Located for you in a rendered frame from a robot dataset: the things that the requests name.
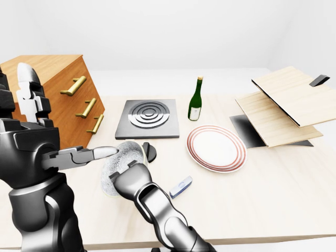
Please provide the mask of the silver black robot right hand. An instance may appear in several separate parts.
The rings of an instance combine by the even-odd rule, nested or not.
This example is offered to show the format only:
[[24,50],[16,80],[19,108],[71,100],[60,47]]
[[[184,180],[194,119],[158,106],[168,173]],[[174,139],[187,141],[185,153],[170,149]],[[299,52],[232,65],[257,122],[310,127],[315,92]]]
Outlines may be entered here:
[[128,166],[127,170],[122,173],[115,172],[109,179],[122,197],[133,201],[137,193],[153,181],[145,164],[132,161]]

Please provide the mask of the silver black robot left hand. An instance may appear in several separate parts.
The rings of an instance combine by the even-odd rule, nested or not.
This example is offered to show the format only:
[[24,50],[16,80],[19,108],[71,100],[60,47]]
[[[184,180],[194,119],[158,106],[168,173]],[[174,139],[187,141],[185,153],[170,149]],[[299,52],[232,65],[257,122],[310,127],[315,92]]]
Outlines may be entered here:
[[0,180],[14,189],[26,188],[55,176],[58,170],[84,166],[119,152],[112,146],[60,149],[59,130],[48,117],[50,102],[35,70],[20,62],[17,74],[17,99],[27,122],[13,119],[13,95],[0,68]]

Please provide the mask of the white patterned bowl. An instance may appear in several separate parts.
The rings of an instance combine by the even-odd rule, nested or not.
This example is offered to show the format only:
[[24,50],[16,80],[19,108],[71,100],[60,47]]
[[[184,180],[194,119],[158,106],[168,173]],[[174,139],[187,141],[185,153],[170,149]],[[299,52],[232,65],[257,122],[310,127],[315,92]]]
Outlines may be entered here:
[[102,190],[108,196],[119,195],[114,188],[113,182],[109,178],[110,175],[115,172],[123,173],[129,168],[128,164],[132,161],[137,161],[138,163],[143,163],[148,166],[148,160],[143,147],[138,143],[127,141],[119,144],[117,147],[119,152],[106,158],[101,173]]

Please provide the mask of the flat dark stove plate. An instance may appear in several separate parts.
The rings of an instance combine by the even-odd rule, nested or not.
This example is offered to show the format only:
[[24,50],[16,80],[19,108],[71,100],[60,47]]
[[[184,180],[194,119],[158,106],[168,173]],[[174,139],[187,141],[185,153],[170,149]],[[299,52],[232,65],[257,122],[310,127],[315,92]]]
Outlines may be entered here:
[[117,140],[163,139],[179,136],[174,99],[127,100],[115,132]]

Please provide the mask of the white plate with red rings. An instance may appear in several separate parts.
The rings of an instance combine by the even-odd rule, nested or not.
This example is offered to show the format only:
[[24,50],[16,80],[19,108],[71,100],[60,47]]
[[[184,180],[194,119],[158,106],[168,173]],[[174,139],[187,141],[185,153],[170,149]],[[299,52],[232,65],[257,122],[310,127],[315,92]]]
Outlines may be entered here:
[[247,161],[247,148],[241,138],[216,125],[202,125],[191,130],[186,147],[196,163],[213,172],[235,172]]

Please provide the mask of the round black stove knob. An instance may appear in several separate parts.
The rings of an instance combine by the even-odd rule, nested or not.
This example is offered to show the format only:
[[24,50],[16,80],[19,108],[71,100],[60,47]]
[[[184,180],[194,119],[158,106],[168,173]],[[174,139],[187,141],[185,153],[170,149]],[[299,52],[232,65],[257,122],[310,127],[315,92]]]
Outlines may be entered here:
[[152,146],[149,142],[144,142],[142,146],[143,146],[147,161],[149,163],[153,162],[157,155],[155,147]]

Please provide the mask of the small blue white box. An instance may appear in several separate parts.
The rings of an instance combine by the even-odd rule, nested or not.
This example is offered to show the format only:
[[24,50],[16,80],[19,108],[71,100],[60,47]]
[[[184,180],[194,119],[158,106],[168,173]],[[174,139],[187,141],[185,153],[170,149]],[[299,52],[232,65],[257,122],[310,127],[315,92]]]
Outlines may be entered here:
[[171,199],[176,198],[184,190],[186,190],[191,185],[192,181],[193,181],[192,177],[188,176],[184,180],[182,180],[181,182],[179,182],[176,186],[174,186],[170,190],[170,197],[171,197]]

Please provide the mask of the wooden cabinet drawer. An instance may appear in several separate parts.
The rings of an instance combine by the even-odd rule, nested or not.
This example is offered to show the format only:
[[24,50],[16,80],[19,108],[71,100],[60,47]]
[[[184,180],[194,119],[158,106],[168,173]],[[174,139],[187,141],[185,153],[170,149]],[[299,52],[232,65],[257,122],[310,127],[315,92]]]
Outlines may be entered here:
[[52,115],[59,125],[82,127],[91,130],[104,112],[104,105],[89,76],[84,73],[70,78],[64,86],[57,89],[56,101],[52,104]]
[[[73,96],[61,94],[62,90],[69,90],[75,82],[74,78],[86,77],[86,81],[80,86]],[[83,57],[78,57],[75,61],[61,70],[43,85],[45,95],[49,99],[51,107],[67,103],[73,99],[88,100],[96,93],[90,73],[86,67]]]
[[86,118],[75,116],[76,113],[82,113],[87,107],[86,100],[75,99],[65,107],[58,124],[60,133],[60,146],[62,149],[72,146],[82,145],[86,147],[93,134],[86,130],[93,129],[97,117],[104,112],[104,106],[100,97],[93,96],[97,101]]

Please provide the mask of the wooden cabinet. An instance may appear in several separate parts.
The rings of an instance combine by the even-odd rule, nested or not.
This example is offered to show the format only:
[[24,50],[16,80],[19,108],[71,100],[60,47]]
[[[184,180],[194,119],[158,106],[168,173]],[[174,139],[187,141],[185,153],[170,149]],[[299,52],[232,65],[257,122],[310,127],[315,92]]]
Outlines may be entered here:
[[[23,55],[11,59],[0,64],[2,72],[7,76],[9,89],[13,94],[13,99],[16,101],[16,91],[19,88],[17,79],[17,65],[20,62],[27,63],[36,71],[40,83],[43,86],[48,80],[66,68],[69,64],[75,61],[82,55]],[[59,120],[49,114],[49,118],[53,120],[54,126],[58,128]]]

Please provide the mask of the green wine bottle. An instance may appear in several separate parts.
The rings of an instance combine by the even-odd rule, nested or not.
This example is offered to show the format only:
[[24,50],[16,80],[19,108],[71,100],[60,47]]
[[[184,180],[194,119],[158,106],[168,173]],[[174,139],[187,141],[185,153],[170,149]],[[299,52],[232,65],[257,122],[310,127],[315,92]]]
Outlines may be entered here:
[[203,76],[198,76],[196,90],[190,100],[190,104],[188,108],[188,119],[191,121],[197,121],[200,116],[201,107],[202,107],[202,98],[201,98],[202,82],[203,82]]

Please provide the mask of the wooden rack with black frame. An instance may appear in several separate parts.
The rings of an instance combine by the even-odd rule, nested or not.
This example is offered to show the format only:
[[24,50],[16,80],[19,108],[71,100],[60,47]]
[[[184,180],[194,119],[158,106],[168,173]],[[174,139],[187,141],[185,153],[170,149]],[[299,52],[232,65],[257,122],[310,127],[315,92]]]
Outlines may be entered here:
[[235,100],[269,148],[322,136],[314,125],[336,120],[336,89],[286,67],[252,80],[258,91]]

